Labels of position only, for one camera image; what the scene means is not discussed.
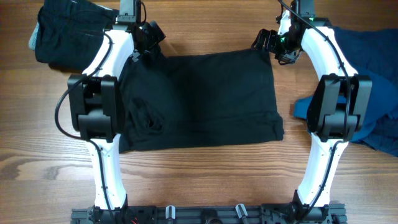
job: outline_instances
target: crumpled blue cloth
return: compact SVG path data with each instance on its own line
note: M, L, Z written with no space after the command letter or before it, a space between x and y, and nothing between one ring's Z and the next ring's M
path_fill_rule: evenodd
M352 142L398 157L398 29L356 32L333 28L346 59L373 82L362 129ZM298 100L293 116L307 118L312 97Z

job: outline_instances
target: black fabric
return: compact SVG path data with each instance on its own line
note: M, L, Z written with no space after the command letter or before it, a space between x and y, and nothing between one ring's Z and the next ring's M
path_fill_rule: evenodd
M283 139L267 52L152 52L128 60L120 82L127 110L120 152Z
M82 10L98 13L77 13ZM36 60L54 67L84 70L100 49L103 35L79 30L102 31L117 14L116 10L106 10L89 1L46 0L37 16Z

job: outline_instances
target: dark blue cloth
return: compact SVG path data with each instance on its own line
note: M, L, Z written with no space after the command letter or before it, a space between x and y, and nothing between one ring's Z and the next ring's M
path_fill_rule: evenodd
M369 75L372 92L363 128L352 141L398 156L398 29L356 32L334 28L336 41L359 74ZM298 100L294 116L305 119L312 97Z

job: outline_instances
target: table surface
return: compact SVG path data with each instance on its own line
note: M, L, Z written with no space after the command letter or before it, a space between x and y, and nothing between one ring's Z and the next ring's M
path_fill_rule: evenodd
M98 3L118 8L116 1ZM259 29L277 29L276 0L145 1L179 55L246 49ZM317 14L353 30L397 28L398 1L316 1ZM36 62L29 37L43 1L0 3L0 223L68 223L72 208L93 205L95 184L85 143L57 131L55 104L67 73ZM258 205L292 199L307 166L310 138L292 117L317 76L306 54L292 66L273 60L285 139L245 146L169 149L121 155L130 205ZM60 114L72 130L68 102ZM330 192L350 223L397 223L398 158L350 144Z

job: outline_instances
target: wooden table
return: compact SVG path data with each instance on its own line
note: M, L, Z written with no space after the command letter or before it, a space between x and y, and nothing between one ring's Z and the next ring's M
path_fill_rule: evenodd
M118 8L117 1L100 4ZM248 48L259 29L277 29L275 0L145 1L180 55ZM0 3L0 223L68 223L72 208L93 205L95 185L85 143L53 121L68 74L36 62L28 40L43 5ZM397 28L398 1L316 1L317 14L353 30ZM258 205L292 199L307 166L310 137L292 117L295 101L317 86L307 55L293 66L273 60L281 142L170 149L121 155L130 205ZM62 125L72 131L68 102ZM351 144L342 155L331 199L346 204L350 223L398 222L398 158Z

